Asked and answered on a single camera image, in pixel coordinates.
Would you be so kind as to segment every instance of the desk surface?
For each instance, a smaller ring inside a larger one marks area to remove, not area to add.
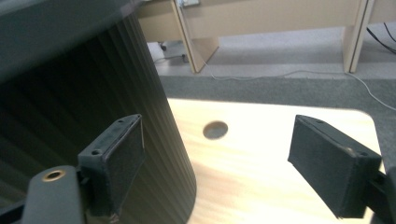
[[[195,223],[370,223],[337,219],[287,161],[296,114],[325,120],[379,152],[373,120],[355,110],[170,99],[197,178]],[[228,132],[203,135],[220,120]]]

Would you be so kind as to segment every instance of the gray carpet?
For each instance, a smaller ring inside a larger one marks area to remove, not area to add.
[[[263,77],[250,81],[219,81],[212,77],[161,77],[161,80],[166,95],[171,98],[364,111],[375,121],[386,169],[396,166],[396,112],[370,97],[364,86],[355,79]],[[364,81],[374,95],[396,107],[395,79]]]

